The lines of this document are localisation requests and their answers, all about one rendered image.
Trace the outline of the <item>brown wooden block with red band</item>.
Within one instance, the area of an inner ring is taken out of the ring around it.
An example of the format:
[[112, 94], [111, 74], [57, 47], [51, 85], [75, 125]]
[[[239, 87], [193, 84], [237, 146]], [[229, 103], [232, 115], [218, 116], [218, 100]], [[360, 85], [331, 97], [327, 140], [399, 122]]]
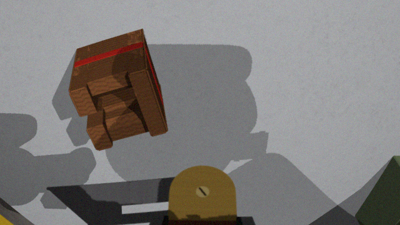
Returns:
[[77, 48], [69, 95], [96, 150], [168, 132], [161, 85], [143, 29]]

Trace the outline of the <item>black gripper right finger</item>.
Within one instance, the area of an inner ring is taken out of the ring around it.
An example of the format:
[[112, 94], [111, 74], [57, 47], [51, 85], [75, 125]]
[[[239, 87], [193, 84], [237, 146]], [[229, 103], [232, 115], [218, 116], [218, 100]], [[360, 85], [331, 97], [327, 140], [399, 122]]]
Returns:
[[255, 225], [255, 222], [252, 216], [236, 217], [236, 225]]

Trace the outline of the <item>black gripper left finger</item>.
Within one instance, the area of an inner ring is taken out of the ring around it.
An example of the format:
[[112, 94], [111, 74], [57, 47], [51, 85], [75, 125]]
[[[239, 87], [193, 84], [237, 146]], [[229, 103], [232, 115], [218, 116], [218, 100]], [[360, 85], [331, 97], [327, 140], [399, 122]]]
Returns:
[[169, 216], [152, 216], [149, 225], [168, 225]]

